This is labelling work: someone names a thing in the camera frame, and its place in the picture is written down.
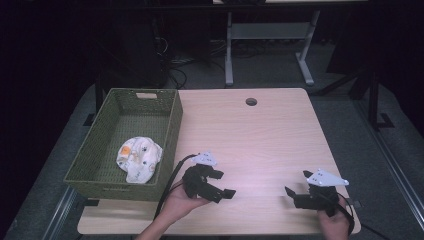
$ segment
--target hand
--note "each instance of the hand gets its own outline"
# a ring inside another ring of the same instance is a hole
[[[346,201],[343,198],[339,198],[339,204],[346,208]],[[349,220],[342,212],[336,210],[334,216],[328,217],[324,210],[318,210],[318,220],[326,240],[348,239]]]
[[[171,192],[159,214],[159,216],[165,216],[171,224],[187,216],[193,209],[210,202],[204,198],[197,198],[197,196],[193,198],[187,197],[182,183],[183,180],[180,180],[172,186]]]
[[[187,216],[193,209],[203,206],[210,201],[204,198],[187,197],[183,181],[175,183],[165,201],[162,211],[157,218],[146,228],[136,240],[159,239],[162,234],[176,221]]]

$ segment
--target green woven basket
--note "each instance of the green woven basket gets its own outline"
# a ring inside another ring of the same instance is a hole
[[[87,198],[159,201],[173,170],[182,114],[177,90],[112,88],[64,181]],[[163,149],[146,184],[127,183],[116,164],[121,145],[136,136]]]

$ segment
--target basket handle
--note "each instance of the basket handle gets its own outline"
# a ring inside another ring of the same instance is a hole
[[[103,188],[103,191],[129,192],[128,188]]]
[[[135,93],[136,96],[140,99],[157,99],[158,95],[156,93]]]

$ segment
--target table grommet hole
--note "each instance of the table grommet hole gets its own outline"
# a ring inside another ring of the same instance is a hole
[[[258,101],[254,98],[248,98],[246,99],[246,104],[249,106],[255,106],[256,104],[258,104]]]

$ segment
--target crumpled white towel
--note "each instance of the crumpled white towel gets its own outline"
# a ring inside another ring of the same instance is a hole
[[[148,137],[134,137],[119,149],[116,163],[127,172],[128,183],[146,183],[155,173],[162,148]]]

